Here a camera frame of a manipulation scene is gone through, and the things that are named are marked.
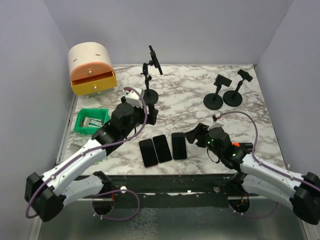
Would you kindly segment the grey black phone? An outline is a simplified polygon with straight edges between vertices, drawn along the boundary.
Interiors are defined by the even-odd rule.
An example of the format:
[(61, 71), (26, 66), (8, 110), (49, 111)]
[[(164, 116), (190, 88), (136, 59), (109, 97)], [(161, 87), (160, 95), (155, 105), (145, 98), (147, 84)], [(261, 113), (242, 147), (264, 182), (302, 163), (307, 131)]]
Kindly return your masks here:
[(166, 163), (172, 160), (171, 151), (169, 148), (169, 144), (167, 138), (164, 134), (157, 135), (152, 138), (154, 148), (156, 151), (156, 155), (159, 163)]

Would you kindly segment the black phone stand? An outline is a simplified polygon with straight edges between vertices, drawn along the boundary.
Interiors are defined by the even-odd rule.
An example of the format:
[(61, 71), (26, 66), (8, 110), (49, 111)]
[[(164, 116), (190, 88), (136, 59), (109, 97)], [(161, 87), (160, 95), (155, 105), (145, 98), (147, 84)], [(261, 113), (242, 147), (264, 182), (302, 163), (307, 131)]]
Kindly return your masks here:
[(223, 101), (230, 107), (238, 107), (241, 105), (243, 101), (242, 95), (239, 93), (241, 86), (243, 85), (244, 81), (251, 82), (253, 77), (243, 69), (240, 69), (237, 72), (238, 75), (241, 76), (242, 80), (240, 80), (235, 88), (235, 90), (228, 90), (223, 94)]

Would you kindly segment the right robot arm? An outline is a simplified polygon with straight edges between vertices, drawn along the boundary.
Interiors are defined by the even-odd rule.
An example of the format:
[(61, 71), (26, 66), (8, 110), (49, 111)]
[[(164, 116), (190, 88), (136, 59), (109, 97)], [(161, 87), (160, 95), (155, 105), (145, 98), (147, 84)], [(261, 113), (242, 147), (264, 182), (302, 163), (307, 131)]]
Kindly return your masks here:
[(266, 197), (288, 207), (306, 223), (319, 224), (320, 178), (316, 174), (292, 172), (246, 153), (221, 126), (200, 123), (184, 135), (190, 144), (211, 151), (227, 168), (237, 171), (229, 184), (234, 195), (247, 192)]

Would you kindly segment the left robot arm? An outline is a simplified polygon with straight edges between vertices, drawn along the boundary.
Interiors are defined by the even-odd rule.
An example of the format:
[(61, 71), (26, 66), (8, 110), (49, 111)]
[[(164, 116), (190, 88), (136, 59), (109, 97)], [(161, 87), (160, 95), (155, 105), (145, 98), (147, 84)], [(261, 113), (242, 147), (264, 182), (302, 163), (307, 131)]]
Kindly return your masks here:
[(133, 138), (130, 133), (137, 126), (143, 129), (145, 125), (155, 125), (158, 112), (152, 104), (138, 108), (127, 102), (120, 103), (112, 112), (110, 120), (75, 154), (41, 175), (36, 172), (30, 174), (26, 178), (24, 193), (28, 203), (26, 218), (32, 218), (29, 210), (33, 209), (35, 216), (48, 222), (66, 205), (78, 199), (92, 195), (106, 197), (111, 186), (103, 172), (95, 172), (82, 180), (76, 178), (123, 143), (130, 141)]

